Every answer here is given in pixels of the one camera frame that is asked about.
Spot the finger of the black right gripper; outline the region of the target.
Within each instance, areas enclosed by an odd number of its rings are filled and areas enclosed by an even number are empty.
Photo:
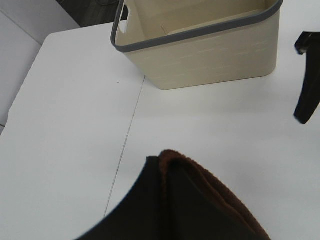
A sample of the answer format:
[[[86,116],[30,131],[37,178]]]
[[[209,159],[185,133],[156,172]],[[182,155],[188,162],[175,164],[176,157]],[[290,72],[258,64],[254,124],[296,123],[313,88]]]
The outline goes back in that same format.
[[[306,55],[305,74],[293,116],[306,124],[320,104],[320,33],[301,33],[294,45],[299,55]]]

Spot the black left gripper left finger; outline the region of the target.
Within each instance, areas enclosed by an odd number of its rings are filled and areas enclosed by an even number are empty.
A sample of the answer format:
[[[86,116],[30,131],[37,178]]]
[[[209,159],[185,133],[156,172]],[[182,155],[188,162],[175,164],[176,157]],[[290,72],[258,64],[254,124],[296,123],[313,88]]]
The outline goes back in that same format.
[[[149,156],[136,182],[106,218],[79,240],[172,240],[162,204],[159,158]]]

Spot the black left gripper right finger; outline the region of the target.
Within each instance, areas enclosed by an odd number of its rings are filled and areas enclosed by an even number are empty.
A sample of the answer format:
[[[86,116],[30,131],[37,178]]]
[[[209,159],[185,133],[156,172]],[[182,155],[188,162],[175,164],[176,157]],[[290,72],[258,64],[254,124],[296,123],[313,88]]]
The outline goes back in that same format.
[[[179,163],[168,169],[172,229],[179,240],[251,240],[253,233],[210,203]]]

